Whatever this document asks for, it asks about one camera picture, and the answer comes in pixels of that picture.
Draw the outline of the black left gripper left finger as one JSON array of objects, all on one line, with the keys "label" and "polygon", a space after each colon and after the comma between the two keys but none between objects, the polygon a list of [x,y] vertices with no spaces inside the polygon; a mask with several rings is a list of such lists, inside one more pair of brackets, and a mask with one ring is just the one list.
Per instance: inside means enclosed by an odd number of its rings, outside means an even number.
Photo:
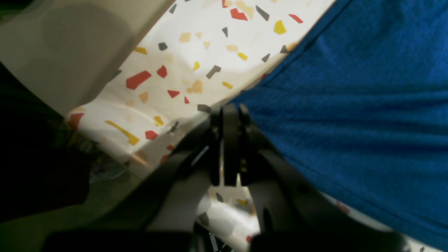
[{"label": "black left gripper left finger", "polygon": [[239,109],[225,105],[187,134],[167,159],[110,212],[51,234],[43,252],[206,252],[197,208],[220,182],[221,142],[237,142]]}]

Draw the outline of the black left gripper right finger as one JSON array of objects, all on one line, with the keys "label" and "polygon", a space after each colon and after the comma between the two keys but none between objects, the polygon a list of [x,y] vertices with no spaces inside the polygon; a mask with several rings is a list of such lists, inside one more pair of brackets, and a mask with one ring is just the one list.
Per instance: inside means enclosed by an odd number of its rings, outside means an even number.
[{"label": "black left gripper right finger", "polygon": [[347,216],[293,168],[239,105],[242,179],[260,217],[252,252],[408,252],[395,231],[378,231]]}]

